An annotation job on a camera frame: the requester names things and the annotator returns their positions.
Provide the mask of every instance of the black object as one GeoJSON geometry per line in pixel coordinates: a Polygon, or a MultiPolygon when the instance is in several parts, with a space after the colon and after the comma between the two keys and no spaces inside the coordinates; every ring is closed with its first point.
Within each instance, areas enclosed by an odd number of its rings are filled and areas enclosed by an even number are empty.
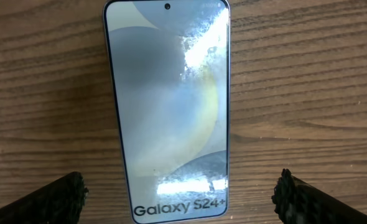
{"type": "Polygon", "coordinates": [[[367,215],[312,187],[283,169],[272,202],[284,224],[367,224],[367,215]]]}
{"type": "Polygon", "coordinates": [[[0,224],[76,224],[88,189],[79,172],[0,208],[0,224]]]}

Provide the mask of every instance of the phone frame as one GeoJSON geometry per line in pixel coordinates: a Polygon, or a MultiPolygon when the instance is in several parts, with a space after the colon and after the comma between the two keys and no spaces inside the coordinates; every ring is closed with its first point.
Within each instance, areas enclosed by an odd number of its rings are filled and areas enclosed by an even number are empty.
{"type": "MultiPolygon", "coordinates": [[[[144,224],[144,223],[139,223],[135,220],[134,218],[134,213],[132,211],[132,202],[131,202],[131,193],[129,191],[129,182],[128,182],[128,174],[127,174],[127,167],[126,167],[126,157],[125,157],[125,153],[124,153],[124,144],[123,144],[123,137],[122,137],[122,132],[121,132],[121,127],[120,127],[120,115],[119,115],[119,108],[118,108],[118,97],[116,94],[116,85],[115,85],[115,80],[114,80],[114,73],[113,73],[113,63],[111,60],[111,49],[110,49],[110,43],[109,43],[109,32],[108,32],[108,22],[106,19],[106,11],[108,10],[108,6],[114,2],[126,2],[126,1],[155,1],[155,0],[109,0],[105,3],[105,5],[103,6],[103,11],[102,11],[102,20],[103,20],[103,28],[104,28],[104,33],[105,33],[105,39],[106,39],[106,50],[108,53],[108,60],[109,60],[109,68],[110,68],[110,75],[111,75],[111,79],[112,79],[112,87],[113,87],[113,98],[114,98],[114,106],[115,106],[115,110],[116,110],[116,116],[117,116],[117,122],[118,122],[118,129],[119,129],[119,140],[120,140],[120,147],[121,147],[121,155],[123,157],[123,162],[124,162],[124,177],[126,179],[126,187],[127,187],[127,192],[128,192],[128,202],[129,202],[129,212],[131,214],[131,219],[134,221],[134,223],[137,224],[144,224]]],[[[174,1],[179,1],[179,0],[156,0],[156,1],[166,1],[166,2],[174,2],[174,1]]],[[[179,220],[172,220],[172,221],[162,221],[162,222],[154,222],[154,223],[146,223],[146,224],[160,224],[160,223],[171,223],[171,222],[181,222],[181,221],[187,221],[187,220],[199,220],[199,219],[204,219],[204,218],[215,218],[215,217],[221,217],[223,215],[225,215],[228,212],[229,209],[229,182],[230,182],[230,93],[231,93],[231,8],[230,5],[228,3],[227,0],[219,0],[221,1],[226,8],[228,9],[228,30],[227,30],[227,36],[226,36],[226,46],[227,46],[227,52],[226,52],[226,175],[227,175],[227,179],[228,179],[228,187],[226,190],[226,208],[224,210],[224,212],[222,212],[221,214],[218,215],[210,215],[210,216],[206,216],[206,217],[196,217],[196,218],[184,218],[184,219],[179,219],[179,220]]]]}

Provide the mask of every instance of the phone display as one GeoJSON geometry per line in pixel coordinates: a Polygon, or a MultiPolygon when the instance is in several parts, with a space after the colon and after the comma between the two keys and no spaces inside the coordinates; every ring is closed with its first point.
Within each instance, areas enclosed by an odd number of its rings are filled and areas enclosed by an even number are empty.
{"type": "Polygon", "coordinates": [[[228,3],[110,1],[104,22],[134,221],[224,214],[229,201],[228,3]]]}

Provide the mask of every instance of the wood grain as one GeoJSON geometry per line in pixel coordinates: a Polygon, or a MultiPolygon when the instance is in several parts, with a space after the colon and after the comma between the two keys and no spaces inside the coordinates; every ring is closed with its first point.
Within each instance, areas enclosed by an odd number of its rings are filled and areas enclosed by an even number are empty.
{"type": "MultiPolygon", "coordinates": [[[[0,0],[0,207],[77,170],[130,223],[100,0],[0,0]]],[[[367,0],[231,0],[231,200],[280,223],[282,168],[367,214],[367,0]]]]}

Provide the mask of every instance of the wooden surface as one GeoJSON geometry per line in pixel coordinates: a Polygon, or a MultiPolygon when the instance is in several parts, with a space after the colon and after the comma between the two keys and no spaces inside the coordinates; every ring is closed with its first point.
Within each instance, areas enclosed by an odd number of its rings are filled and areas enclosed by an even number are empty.
{"type": "MultiPolygon", "coordinates": [[[[367,1],[230,3],[230,210],[200,222],[280,223],[286,167],[367,214],[367,1]]],[[[103,4],[0,0],[0,207],[77,170],[81,223],[131,222],[103,4]]]]}

